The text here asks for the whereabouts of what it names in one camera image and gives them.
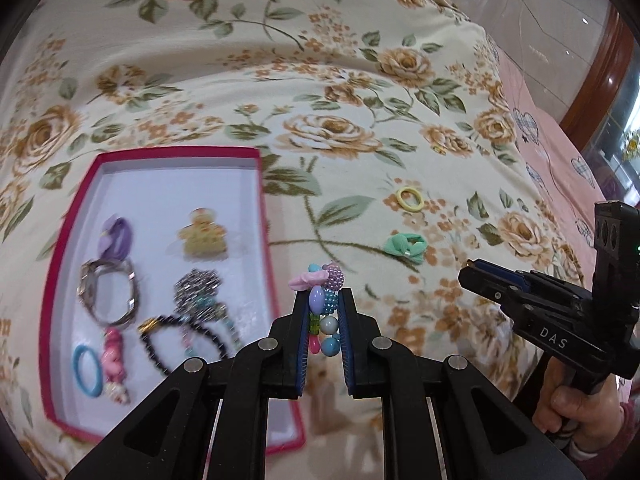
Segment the person's right hand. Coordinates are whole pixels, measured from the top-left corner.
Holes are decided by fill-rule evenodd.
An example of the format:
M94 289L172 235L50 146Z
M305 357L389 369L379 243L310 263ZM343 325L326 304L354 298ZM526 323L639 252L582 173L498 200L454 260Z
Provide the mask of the person's right hand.
M542 432L559 432L564 419L576 422L573 440L587 453L611 444L624 424L624 411L618 398L614 375L608 376L599 392L585 394L564 384L567 367L551 358L544 373L533 424Z

